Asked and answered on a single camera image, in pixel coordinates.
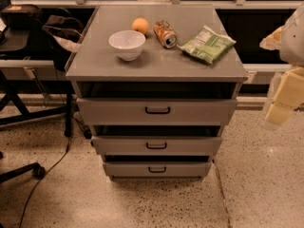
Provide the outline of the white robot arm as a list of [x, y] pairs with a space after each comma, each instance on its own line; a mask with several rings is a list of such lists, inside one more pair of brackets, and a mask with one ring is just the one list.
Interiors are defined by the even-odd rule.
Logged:
[[259, 46], [278, 50], [280, 59], [291, 66], [284, 73], [275, 74], [263, 106], [262, 126], [277, 130], [304, 103], [304, 5]]

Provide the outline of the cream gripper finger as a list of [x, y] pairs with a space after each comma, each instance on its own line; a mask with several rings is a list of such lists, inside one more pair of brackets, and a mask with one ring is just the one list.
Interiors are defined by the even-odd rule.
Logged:
[[293, 67], [273, 78], [263, 107], [262, 126], [279, 129], [304, 103], [304, 68]]
[[267, 50], [279, 50], [281, 44], [282, 27], [277, 28], [267, 37], [263, 38], [259, 46]]

